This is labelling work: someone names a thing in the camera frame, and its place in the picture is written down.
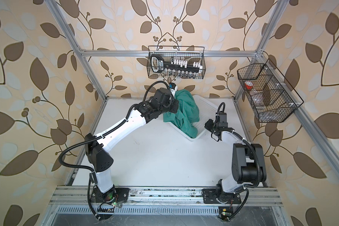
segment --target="wall-mounted basket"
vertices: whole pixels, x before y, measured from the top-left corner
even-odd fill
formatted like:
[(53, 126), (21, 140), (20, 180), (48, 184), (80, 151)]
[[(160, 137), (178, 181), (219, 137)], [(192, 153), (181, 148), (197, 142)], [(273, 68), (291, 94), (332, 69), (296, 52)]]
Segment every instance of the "wall-mounted basket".
[(148, 77), (203, 79), (206, 71), (204, 50), (199, 46), (149, 46)]
[[(237, 70), (241, 87), (259, 123), (282, 123), (304, 102), (281, 72), (284, 81), (274, 76), (273, 65), (267, 60), (265, 64), (250, 64)], [(294, 100), (284, 87), (294, 91), (301, 101)]]

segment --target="laundry basket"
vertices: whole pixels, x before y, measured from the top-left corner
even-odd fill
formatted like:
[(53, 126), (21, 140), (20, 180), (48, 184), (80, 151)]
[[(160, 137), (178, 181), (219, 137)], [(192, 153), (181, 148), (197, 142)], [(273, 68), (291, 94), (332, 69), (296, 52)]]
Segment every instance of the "laundry basket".
[(187, 134), (178, 129), (177, 126), (175, 126), (172, 122), (168, 122), (174, 129), (176, 129), (179, 133), (181, 133), (190, 141), (195, 141), (200, 136), (206, 133), (205, 123), (209, 119), (215, 120), (215, 114), (217, 112), (217, 106), (206, 100), (205, 98), (200, 97), (199, 95), (194, 95), (193, 99), (197, 107), (199, 108), (199, 121), (192, 124), (194, 127), (197, 128), (198, 131), (196, 138), (190, 138)]

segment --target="green cloth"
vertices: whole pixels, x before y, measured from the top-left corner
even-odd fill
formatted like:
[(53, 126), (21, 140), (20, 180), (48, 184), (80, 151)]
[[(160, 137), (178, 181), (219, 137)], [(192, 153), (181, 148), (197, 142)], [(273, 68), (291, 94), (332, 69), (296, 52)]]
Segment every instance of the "green cloth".
[(163, 121), (172, 122), (190, 138), (196, 138), (197, 128), (192, 123), (199, 121), (199, 108), (194, 102), (191, 93), (185, 89), (178, 90), (176, 91), (175, 99), (179, 101), (177, 113), (164, 113)]

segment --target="perforated white basket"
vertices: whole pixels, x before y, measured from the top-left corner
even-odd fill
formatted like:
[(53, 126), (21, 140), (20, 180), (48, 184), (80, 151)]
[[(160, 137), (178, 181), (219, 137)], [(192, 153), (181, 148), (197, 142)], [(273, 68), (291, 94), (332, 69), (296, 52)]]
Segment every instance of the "perforated white basket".
[(207, 130), (205, 129), (205, 123), (209, 119), (215, 120), (215, 114), (218, 108), (216, 105), (206, 100), (205, 98), (200, 97), (199, 95), (194, 95), (193, 99), (196, 105), (199, 107), (199, 121), (192, 124), (194, 127), (197, 128), (198, 131), (196, 138), (190, 138), (187, 134), (178, 129), (177, 126), (175, 126), (172, 122), (168, 122), (174, 129), (176, 129), (179, 133), (181, 133), (190, 141), (195, 141), (200, 136), (206, 133)]

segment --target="black wire basket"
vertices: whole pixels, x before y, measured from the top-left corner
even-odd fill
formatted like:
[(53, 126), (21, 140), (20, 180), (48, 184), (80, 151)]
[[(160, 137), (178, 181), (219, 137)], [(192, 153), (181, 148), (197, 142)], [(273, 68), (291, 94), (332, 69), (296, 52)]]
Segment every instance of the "black wire basket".
[(148, 46), (148, 77), (203, 79), (204, 50), (199, 46)]
[[(279, 81), (274, 76), (272, 70), (275, 69), (274, 64), (267, 60), (265, 64), (250, 64), (237, 70), (241, 87), (259, 123), (282, 123), (304, 103), (280, 70), (284, 81)], [(285, 87), (294, 91), (300, 101), (292, 98)]]

